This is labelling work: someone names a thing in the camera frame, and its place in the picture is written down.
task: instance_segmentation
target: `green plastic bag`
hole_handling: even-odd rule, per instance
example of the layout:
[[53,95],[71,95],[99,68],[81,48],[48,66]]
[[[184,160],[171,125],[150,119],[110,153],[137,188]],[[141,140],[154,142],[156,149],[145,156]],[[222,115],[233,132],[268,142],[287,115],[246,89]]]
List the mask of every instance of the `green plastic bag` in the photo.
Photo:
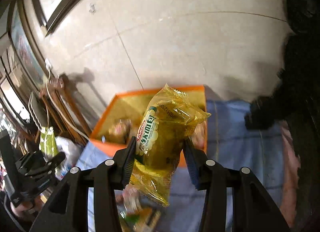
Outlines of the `green plastic bag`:
[[58,148],[52,126],[41,127],[39,149],[48,158],[48,160],[58,154]]

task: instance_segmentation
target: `blue tablecloth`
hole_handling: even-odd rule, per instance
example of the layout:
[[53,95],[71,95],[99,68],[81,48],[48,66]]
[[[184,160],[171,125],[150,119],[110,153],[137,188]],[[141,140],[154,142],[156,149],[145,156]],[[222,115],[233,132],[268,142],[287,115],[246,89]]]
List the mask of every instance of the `blue tablecloth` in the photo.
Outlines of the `blue tablecloth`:
[[[284,173],[280,127],[276,124],[267,131],[248,131],[244,126],[244,115],[249,111],[249,103],[244,101],[208,100],[207,111],[212,114],[208,119],[208,158],[230,169],[249,167],[280,206]],[[109,158],[89,142],[77,166],[86,170]],[[227,193],[228,231],[232,226],[231,190]],[[197,232],[204,197],[205,191],[197,191],[191,184],[188,170],[177,168],[172,176],[170,206],[163,209],[156,231]],[[95,231],[92,188],[89,189],[88,224],[89,231]]]

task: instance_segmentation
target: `yellow plastic wrapper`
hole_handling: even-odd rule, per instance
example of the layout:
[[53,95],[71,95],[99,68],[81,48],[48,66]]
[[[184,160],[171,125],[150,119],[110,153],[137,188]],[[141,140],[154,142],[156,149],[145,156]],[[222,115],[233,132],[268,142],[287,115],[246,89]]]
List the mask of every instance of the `yellow plastic wrapper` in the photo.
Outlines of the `yellow plastic wrapper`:
[[150,101],[137,133],[130,182],[150,199],[168,206],[171,176],[182,141],[211,114],[191,105],[187,95],[167,84]]

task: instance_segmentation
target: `metal screw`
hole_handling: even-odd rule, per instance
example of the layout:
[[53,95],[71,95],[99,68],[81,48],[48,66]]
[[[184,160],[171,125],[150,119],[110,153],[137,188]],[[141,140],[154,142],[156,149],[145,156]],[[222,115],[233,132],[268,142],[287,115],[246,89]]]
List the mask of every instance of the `metal screw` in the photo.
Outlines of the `metal screw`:
[[115,163],[115,161],[113,159],[108,159],[105,161],[105,165],[107,166],[112,166]]
[[71,170],[70,170],[70,172],[71,172],[72,174],[75,174],[75,173],[77,173],[78,171],[79,171],[79,168],[78,168],[78,167],[72,167]]
[[247,167],[243,167],[243,168],[241,169],[241,171],[242,171],[244,174],[249,174],[249,173],[250,173],[250,169],[247,168]]
[[213,166],[213,165],[216,164],[216,162],[215,162],[214,160],[207,160],[205,163],[206,163],[208,166]]
[[92,14],[94,14],[94,13],[96,12],[95,4],[90,3],[89,7],[90,7],[89,12],[92,13]]

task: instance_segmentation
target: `pink fabric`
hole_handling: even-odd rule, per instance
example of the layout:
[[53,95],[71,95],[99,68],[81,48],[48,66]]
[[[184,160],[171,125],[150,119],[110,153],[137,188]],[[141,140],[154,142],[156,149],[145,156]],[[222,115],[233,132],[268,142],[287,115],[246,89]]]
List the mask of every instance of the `pink fabric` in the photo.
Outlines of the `pink fabric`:
[[296,189],[298,188],[300,159],[295,156],[291,134],[286,122],[281,124],[281,133],[284,147],[284,186],[280,211],[291,228],[294,225],[294,218],[296,216]]

